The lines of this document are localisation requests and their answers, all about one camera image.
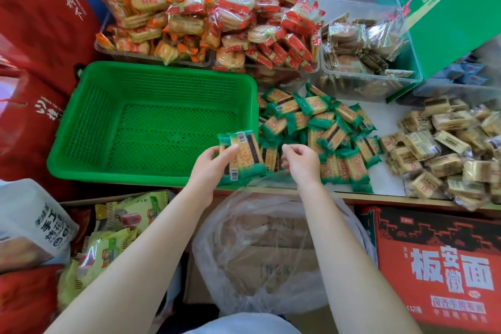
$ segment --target barcode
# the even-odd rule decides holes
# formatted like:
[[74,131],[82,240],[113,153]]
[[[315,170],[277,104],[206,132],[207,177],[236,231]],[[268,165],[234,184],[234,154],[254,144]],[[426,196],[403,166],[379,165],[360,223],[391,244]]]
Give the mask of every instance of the barcode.
[[240,140],[240,142],[247,142],[245,133],[239,132],[238,133],[238,140]]
[[237,168],[231,168],[229,170],[229,180],[230,181],[238,181],[238,169]]

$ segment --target red bag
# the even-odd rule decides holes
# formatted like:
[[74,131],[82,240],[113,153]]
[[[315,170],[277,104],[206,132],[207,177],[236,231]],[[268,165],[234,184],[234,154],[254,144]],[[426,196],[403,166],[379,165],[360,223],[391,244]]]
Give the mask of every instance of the red bag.
[[0,276],[0,334],[41,334],[56,317],[62,265]]
[[0,0],[0,55],[67,96],[74,66],[97,59],[99,29],[87,0]]
[[77,195],[76,183],[53,177],[47,157],[68,98],[26,71],[0,70],[0,179],[31,178],[58,201]]

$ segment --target forearm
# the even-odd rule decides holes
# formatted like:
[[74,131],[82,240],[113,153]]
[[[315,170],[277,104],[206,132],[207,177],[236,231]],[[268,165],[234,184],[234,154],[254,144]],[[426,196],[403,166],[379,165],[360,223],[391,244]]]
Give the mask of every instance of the forearm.
[[47,333],[145,333],[204,207],[184,189]]
[[299,192],[339,333],[420,333],[323,185],[308,185]]

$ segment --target person's right hand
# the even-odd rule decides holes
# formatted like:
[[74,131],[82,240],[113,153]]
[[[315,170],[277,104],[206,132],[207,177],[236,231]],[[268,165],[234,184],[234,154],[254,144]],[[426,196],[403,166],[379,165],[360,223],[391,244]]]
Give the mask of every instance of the person's right hand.
[[318,154],[302,144],[282,146],[282,169],[289,169],[298,187],[320,181],[320,160]]

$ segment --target person's left hand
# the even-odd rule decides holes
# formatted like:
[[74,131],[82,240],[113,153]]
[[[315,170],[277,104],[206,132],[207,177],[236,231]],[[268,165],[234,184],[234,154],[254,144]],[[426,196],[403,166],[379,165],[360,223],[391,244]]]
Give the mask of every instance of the person's left hand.
[[214,155],[219,153],[219,147],[210,147],[198,156],[186,184],[186,189],[190,193],[195,193],[201,199],[204,209],[212,202],[214,189],[221,181],[224,168],[235,158],[239,150],[239,145],[233,145],[214,158]]

